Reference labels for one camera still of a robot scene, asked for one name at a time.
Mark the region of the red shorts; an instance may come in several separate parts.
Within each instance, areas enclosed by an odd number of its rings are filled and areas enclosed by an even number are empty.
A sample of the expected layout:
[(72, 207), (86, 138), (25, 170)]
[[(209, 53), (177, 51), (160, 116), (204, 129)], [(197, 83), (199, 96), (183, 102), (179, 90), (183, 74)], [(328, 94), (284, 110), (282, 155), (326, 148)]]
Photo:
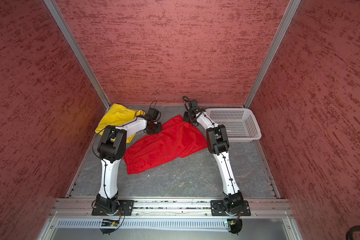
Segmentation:
[(207, 141), (204, 135), (177, 115), (162, 125), (160, 133), (146, 135), (129, 147), (124, 161), (129, 175), (140, 174), (205, 148)]

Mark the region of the yellow shorts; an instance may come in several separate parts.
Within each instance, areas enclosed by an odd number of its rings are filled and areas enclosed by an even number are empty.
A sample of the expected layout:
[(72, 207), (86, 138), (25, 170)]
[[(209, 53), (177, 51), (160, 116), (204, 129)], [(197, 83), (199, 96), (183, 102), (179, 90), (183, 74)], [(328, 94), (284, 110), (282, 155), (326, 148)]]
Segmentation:
[(95, 132), (102, 135), (107, 126), (117, 126), (127, 131), (127, 143), (131, 143), (136, 132), (144, 130), (148, 124), (147, 121), (139, 117), (145, 115), (142, 110), (132, 110), (125, 106), (113, 104), (109, 111), (100, 120)]

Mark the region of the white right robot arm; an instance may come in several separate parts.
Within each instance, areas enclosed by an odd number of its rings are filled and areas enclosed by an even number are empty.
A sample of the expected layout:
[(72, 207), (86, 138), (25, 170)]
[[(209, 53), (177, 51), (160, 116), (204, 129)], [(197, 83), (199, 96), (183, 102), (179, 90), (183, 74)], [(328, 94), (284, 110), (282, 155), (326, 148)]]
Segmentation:
[(223, 210), (231, 216), (240, 212), (244, 198), (235, 180), (229, 157), (229, 139), (226, 127), (215, 123), (206, 112), (185, 111), (183, 120), (206, 131), (207, 148), (215, 158), (223, 183)]

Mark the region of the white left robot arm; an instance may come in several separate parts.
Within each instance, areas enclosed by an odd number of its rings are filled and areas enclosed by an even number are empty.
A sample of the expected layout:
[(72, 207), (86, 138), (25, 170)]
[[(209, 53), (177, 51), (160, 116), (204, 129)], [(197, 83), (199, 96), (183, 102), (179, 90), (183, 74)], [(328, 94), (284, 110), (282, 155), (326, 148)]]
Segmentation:
[(118, 171), (119, 165), (127, 150), (127, 138), (143, 131), (148, 135), (162, 131), (161, 117), (139, 115), (134, 120), (119, 126), (107, 125), (103, 130), (97, 151), (102, 161), (101, 187), (96, 196), (96, 210), (108, 216), (122, 213), (118, 201)]

